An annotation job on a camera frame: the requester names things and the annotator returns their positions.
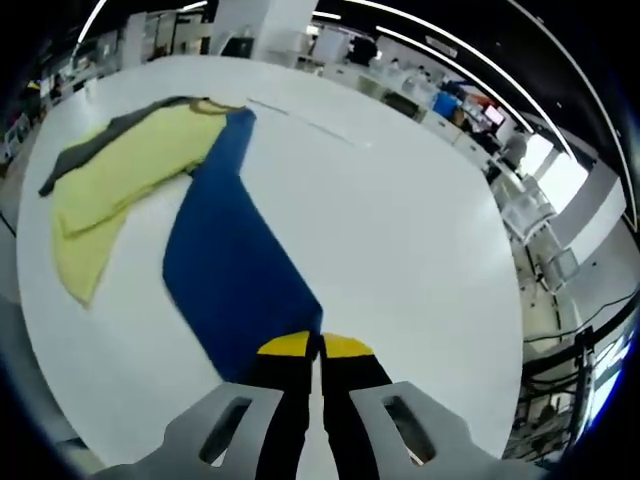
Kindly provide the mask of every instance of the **computer monitor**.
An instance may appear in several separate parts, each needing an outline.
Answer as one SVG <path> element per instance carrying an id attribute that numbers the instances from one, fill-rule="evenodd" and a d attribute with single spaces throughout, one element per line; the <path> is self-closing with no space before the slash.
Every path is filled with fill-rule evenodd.
<path id="1" fill-rule="evenodd" d="M 496 125 L 502 125 L 502 122 L 504 122 L 504 115 L 502 115 L 493 105 L 487 106 L 484 110 L 484 114 Z"/>

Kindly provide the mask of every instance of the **office desk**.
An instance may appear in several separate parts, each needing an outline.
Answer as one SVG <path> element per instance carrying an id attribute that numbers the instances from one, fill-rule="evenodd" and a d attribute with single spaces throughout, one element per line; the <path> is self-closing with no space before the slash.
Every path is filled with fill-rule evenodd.
<path id="1" fill-rule="evenodd" d="M 58 280 L 52 202 L 37 194 L 66 145 L 172 95 L 252 98 L 292 112 L 249 104 L 258 121 L 242 178 L 322 303 L 323 329 L 369 344 L 392 379 L 461 415 L 475 442 L 500 455 L 518 398 L 522 325 L 511 249 L 482 175 L 354 91 L 209 56 L 162 58 L 99 80 L 91 98 L 75 94 L 50 112 L 31 155 L 18 225 L 22 305 L 44 376 L 85 443 L 107 465 L 139 460 L 220 383 L 161 276 L 190 179 L 135 205 L 87 310 Z M 335 478 L 317 389 L 311 414 L 301 478 Z"/>
<path id="2" fill-rule="evenodd" d="M 464 133 L 446 118 L 431 110 L 432 98 L 427 98 L 429 95 L 427 95 L 426 92 L 425 95 L 416 95 L 415 90 L 414 93 L 403 90 L 402 83 L 404 77 L 393 79 L 385 72 L 376 74 L 366 67 L 353 64 L 327 64 L 324 68 L 323 77 L 357 90 L 381 102 L 388 93 L 401 96 L 416 105 L 417 111 L 412 117 L 413 120 L 452 145 L 462 153 L 472 165 L 475 165 L 480 170 L 487 167 L 491 155 L 471 138 L 471 136 Z"/>

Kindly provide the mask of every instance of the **blue cloth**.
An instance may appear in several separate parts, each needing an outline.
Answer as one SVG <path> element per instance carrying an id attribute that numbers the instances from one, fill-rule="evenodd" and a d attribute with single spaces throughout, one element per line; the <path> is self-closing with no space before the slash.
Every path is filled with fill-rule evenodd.
<path id="1" fill-rule="evenodd" d="M 239 173 L 255 115 L 228 115 L 180 207 L 163 276 L 218 373 L 242 381 L 275 337 L 320 332 L 322 308 L 261 217 Z"/>
<path id="2" fill-rule="evenodd" d="M 436 103 L 433 105 L 433 111 L 448 119 L 453 115 L 457 106 L 458 101 L 455 97 L 448 93 L 440 92 L 436 95 Z"/>

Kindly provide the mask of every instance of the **chair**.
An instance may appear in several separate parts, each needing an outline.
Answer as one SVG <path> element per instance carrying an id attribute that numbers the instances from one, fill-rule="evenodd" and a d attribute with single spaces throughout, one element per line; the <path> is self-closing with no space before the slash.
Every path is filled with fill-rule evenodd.
<path id="1" fill-rule="evenodd" d="M 570 248 L 560 251 L 550 260 L 540 263 L 540 270 L 547 288 L 553 294 L 575 277 L 579 269 L 578 260 Z"/>
<path id="2" fill-rule="evenodd" d="M 525 177 L 522 188 L 524 191 L 505 202 L 500 213 L 508 230 L 522 245 L 527 245 L 556 212 L 533 177 Z"/>

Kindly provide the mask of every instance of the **white pillar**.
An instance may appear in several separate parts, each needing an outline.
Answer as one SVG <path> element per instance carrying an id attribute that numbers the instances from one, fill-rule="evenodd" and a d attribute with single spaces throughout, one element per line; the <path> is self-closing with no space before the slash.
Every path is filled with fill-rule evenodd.
<path id="1" fill-rule="evenodd" d="M 318 0 L 220 0 L 212 26 L 212 45 L 224 35 L 248 29 L 255 38 L 251 58 L 271 61 L 272 50 L 296 47 L 295 33 L 306 31 L 317 4 Z"/>
<path id="2" fill-rule="evenodd" d="M 582 264 L 607 238 L 626 206 L 620 178 L 598 161 L 569 205 L 551 219 L 551 227 Z"/>
<path id="3" fill-rule="evenodd" d="M 146 12 L 131 15 L 127 20 L 122 47 L 122 70 L 142 64 Z"/>

